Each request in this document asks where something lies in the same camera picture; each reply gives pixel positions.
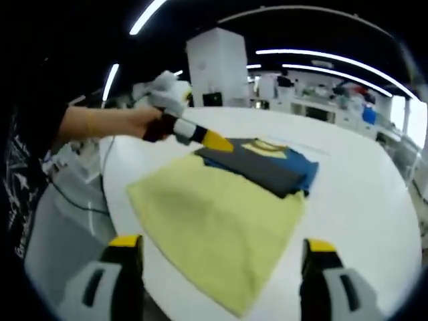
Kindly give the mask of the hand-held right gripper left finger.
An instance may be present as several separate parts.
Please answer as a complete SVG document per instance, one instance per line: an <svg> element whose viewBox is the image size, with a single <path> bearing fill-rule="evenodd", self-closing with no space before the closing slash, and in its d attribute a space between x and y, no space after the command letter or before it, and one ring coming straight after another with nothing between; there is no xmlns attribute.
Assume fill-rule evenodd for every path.
<svg viewBox="0 0 428 321"><path fill-rule="evenodd" d="M66 284L62 320L143 320L143 238L115 237Z"/></svg>

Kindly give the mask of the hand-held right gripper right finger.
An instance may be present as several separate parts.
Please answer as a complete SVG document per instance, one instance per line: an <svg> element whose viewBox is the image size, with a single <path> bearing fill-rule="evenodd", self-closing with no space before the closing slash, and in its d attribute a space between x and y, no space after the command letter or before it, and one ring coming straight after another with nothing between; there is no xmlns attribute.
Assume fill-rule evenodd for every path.
<svg viewBox="0 0 428 321"><path fill-rule="evenodd" d="M384 319L371 285L327 241L304 240L301 275L302 320Z"/></svg>

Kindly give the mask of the person's left hand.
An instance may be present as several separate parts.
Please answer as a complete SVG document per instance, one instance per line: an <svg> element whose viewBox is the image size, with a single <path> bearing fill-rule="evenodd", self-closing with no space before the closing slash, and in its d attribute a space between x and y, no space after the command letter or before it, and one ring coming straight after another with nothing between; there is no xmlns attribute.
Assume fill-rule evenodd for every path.
<svg viewBox="0 0 428 321"><path fill-rule="evenodd" d="M130 115L130 135L142 138L148 127L155 121L160 120L162 113L153 107L135 108Z"/></svg>

